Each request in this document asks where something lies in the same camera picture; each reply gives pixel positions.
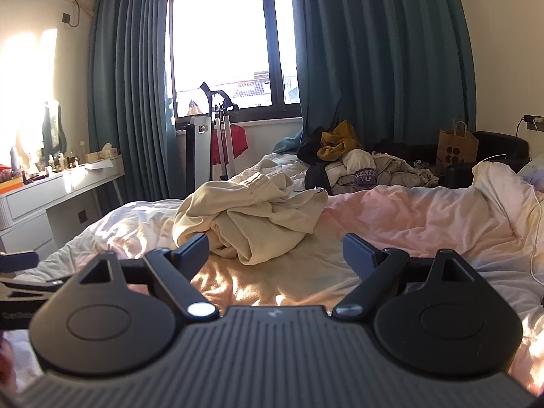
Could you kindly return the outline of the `person's hand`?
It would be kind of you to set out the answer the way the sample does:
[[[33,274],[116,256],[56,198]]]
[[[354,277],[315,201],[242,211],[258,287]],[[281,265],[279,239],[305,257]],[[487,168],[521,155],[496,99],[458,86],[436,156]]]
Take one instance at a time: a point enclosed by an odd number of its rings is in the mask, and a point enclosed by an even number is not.
[[[17,375],[14,370],[14,354],[11,344],[4,338],[1,339],[0,348],[0,384],[6,391],[17,391]]]

